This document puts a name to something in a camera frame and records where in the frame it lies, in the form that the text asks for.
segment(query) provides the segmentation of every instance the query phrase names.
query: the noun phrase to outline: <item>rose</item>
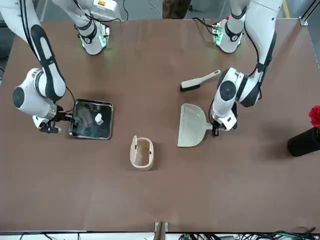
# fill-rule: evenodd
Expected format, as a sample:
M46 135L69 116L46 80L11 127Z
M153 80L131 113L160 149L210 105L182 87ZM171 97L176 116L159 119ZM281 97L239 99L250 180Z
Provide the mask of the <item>rose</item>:
M309 117L311 118L311 124L320 129L320 105L314 106L311 109Z

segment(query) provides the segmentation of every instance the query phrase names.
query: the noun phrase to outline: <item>floor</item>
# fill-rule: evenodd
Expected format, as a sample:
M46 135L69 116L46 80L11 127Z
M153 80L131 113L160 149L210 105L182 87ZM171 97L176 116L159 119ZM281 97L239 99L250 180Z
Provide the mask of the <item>floor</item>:
M125 7L129 12L129 20L161 19L163 0L126 0ZM120 13L123 19L126 13L122 7L123 0L116 0L119 3ZM313 0L285 0L287 6L282 6L278 18L298 18L301 16ZM186 19L199 17L205 19L224 18L230 13L230 6L227 0L193 0L194 10L189 11ZM36 12L42 22L67 22L70 18L51 0L35 0ZM5 27L2 27L0 15L0 80L2 70L5 70L8 56L10 54L14 35ZM318 7L308 20L308 29L314 47L315 55L320 59L320 7Z

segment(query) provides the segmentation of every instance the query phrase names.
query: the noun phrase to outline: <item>white dustpan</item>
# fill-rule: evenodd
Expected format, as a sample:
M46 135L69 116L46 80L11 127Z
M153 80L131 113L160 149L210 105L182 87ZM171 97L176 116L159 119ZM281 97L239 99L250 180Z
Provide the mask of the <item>white dustpan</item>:
M207 123L204 111L193 104L181 106L178 147L193 147L201 143L206 131L212 130L212 124Z

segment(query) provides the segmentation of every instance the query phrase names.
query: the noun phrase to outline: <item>black tray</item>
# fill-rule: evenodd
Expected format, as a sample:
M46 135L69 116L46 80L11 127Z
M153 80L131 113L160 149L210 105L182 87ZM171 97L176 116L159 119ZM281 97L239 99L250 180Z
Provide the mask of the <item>black tray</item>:
M95 121L97 114L102 115L103 123L98 125ZM114 105L106 101L93 101L76 99L73 110L74 122L69 127L69 135L83 139L111 138Z

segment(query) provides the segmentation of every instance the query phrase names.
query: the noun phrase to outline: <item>table surface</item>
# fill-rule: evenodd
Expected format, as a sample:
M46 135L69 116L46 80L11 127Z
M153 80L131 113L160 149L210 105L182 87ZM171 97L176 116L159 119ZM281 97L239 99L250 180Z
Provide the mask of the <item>table surface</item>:
M111 140L40 133L12 93L39 67L16 38L0 88L0 231L273 232L320 228L320 155L292 158L289 138L311 127L320 73L306 27L277 20L273 62L256 106L238 108L238 129L178 148L183 103L205 112L218 79L180 93L181 81L217 69L249 73L256 53L245 37L234 54L213 45L192 20L111 24L109 49L88 55L71 23L48 23L61 73L76 98L114 104ZM72 106L69 93L59 102ZM134 135L154 143L152 171L133 169Z

